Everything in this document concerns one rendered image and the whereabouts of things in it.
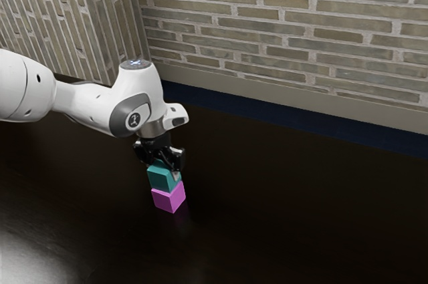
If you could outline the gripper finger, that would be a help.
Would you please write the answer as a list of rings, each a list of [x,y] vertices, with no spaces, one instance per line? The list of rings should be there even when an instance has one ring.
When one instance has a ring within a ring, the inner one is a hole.
[[[176,152],[165,152],[163,161],[168,166],[174,181],[178,181],[181,177],[182,154]]]

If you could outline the teal block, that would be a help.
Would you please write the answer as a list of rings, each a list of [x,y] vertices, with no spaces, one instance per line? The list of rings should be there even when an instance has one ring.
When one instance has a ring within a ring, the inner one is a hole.
[[[156,159],[146,170],[151,188],[171,193],[179,181],[180,172],[171,172],[168,166],[159,159]]]

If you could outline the magenta block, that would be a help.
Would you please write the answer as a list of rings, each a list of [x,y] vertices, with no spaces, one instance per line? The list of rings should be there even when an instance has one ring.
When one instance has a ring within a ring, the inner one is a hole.
[[[155,188],[151,189],[155,207],[174,214],[186,199],[185,187],[180,181],[171,192],[164,192]]]

